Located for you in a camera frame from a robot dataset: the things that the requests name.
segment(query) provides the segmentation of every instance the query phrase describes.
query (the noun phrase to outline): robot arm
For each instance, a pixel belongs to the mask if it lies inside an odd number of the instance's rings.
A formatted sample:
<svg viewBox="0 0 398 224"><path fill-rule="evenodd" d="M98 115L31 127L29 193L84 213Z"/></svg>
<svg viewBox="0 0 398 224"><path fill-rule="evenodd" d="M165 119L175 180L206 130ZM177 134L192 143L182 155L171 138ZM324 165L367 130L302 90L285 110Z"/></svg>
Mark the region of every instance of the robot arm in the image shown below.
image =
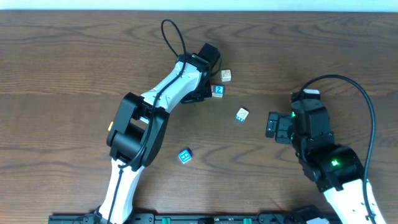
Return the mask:
<svg viewBox="0 0 398 224"><path fill-rule="evenodd" d="M218 49L205 44L199 54L188 52L186 54L187 61L181 77L163 91L154 111L156 94L179 75L183 65L183 55L178 56L170 75L153 89L141 96L128 93L123 98L109 127L106 143L111 147L109 155L112 157L112 174L104 203L95 213L94 223L107 223L110 211L112 211L110 223L121 224L128 219L138 179L144 167L149 166L155 159L162 145L170 112L179 102L193 103L211 97L209 77L220 58ZM152 113L154 119L150 132L148 132L149 126L143 130L131 123L132 119L148 123ZM147 133L150 133L149 138L142 151L140 149ZM131 166L123 169L119 167L127 163Z"/></svg>
<svg viewBox="0 0 398 224"><path fill-rule="evenodd" d="M335 144L328 112L318 90L292 95L292 114L270 112L266 137L291 144L305 176L336 211L342 223L371 223L364 206L364 167L355 152ZM377 224L385 223L368 182L368 199Z"/></svg>

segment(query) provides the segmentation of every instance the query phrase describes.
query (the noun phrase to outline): white wall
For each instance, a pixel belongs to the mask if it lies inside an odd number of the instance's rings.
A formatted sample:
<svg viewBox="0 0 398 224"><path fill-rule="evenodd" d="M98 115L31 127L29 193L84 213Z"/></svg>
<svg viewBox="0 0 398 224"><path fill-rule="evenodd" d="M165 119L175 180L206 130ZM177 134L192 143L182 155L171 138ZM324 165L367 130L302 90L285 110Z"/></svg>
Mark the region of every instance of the white wall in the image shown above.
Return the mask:
<svg viewBox="0 0 398 224"><path fill-rule="evenodd" d="M398 0L0 0L0 9L398 12Z"/></svg>

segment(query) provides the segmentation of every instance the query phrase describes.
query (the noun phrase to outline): white arm link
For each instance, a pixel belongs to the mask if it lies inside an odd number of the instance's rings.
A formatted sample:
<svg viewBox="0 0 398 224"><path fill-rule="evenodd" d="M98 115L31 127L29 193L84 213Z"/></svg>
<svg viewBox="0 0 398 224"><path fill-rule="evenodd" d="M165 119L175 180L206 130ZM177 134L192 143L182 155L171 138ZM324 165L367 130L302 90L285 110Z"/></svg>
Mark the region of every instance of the white arm link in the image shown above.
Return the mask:
<svg viewBox="0 0 398 224"><path fill-rule="evenodd" d="M371 210L376 214L375 221L377 224L385 224L376 200L374 199L372 186L367 183L368 199ZM370 224L371 221L366 219L368 211L364 205L362 180L354 180L343 184L344 190L336 191L335 188L325 191L323 194L339 216L343 224Z"/></svg>
<svg viewBox="0 0 398 224"><path fill-rule="evenodd" d="M124 165L125 163L118 160L112 160L112 174L111 180L109 181L108 191L106 193L105 201L99 208L99 213L105 220L108 220L109 212L111 210L114 190L119 179L120 168L118 165ZM123 169L122 178L120 181L119 189L116 194L116 200L114 202L111 223L122 224L129 217L132 211L132 198L136 191L139 176L141 175L144 166L139 168L137 171L132 171L131 167Z"/></svg>
<svg viewBox="0 0 398 224"><path fill-rule="evenodd" d="M177 62L170 75L164 78L153 89L141 94L141 96L144 97L144 101L150 105L153 105L156 94L177 75L179 75L182 65L182 62ZM200 79L201 72L199 72L195 66L186 63L182 76L164 90L156 103L156 107L163 107L166 112L169 113L175 107L175 105L177 105L181 99L184 98L184 96L197 88Z"/></svg>

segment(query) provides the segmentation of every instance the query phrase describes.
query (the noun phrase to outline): wood grain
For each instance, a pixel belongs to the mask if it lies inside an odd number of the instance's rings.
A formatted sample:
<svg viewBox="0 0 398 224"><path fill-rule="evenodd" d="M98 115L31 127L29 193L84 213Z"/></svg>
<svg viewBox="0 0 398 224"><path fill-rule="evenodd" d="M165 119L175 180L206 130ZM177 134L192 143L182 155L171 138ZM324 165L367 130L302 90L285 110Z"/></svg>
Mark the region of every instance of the wood grain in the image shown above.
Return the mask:
<svg viewBox="0 0 398 224"><path fill-rule="evenodd" d="M398 222L398 14L326 12L0 12L0 223L46 223L102 204L111 173L109 122L129 91L141 94L174 66L160 22L187 49L219 47L223 99L178 105L134 204L159 213L257 213L315 204L332 212L288 146L264 137L268 111L289 111L309 79L355 79L376 107L369 178L382 214ZM178 36L167 29L181 52ZM221 83L219 75L212 79ZM349 84L319 88L337 142L364 159L369 114ZM234 115L244 106L244 123ZM177 154L189 146L193 160Z"/></svg>

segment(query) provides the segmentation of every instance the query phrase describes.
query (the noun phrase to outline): green led light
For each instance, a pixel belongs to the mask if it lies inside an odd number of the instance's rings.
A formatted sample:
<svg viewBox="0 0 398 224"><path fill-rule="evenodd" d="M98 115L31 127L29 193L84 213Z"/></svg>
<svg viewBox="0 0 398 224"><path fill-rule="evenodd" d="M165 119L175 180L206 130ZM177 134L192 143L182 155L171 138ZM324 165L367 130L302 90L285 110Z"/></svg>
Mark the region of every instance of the green led light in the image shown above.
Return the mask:
<svg viewBox="0 0 398 224"><path fill-rule="evenodd" d="M334 161L331 162L332 166L338 166L340 163L335 159Z"/></svg>

